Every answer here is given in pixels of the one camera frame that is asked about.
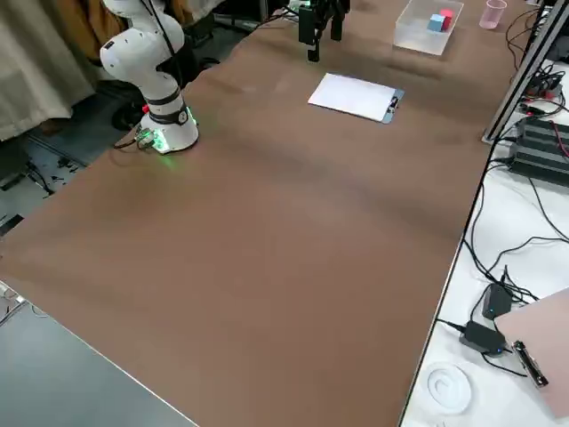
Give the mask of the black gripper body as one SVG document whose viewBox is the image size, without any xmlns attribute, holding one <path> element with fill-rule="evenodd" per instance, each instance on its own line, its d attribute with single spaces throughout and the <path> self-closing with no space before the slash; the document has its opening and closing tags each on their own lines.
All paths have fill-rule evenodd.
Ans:
<svg viewBox="0 0 569 427">
<path fill-rule="evenodd" d="M 343 20 L 350 11 L 350 5 L 349 0 L 312 0 L 310 2 L 310 8 L 317 20 L 329 20 L 336 17 Z"/>
</svg>

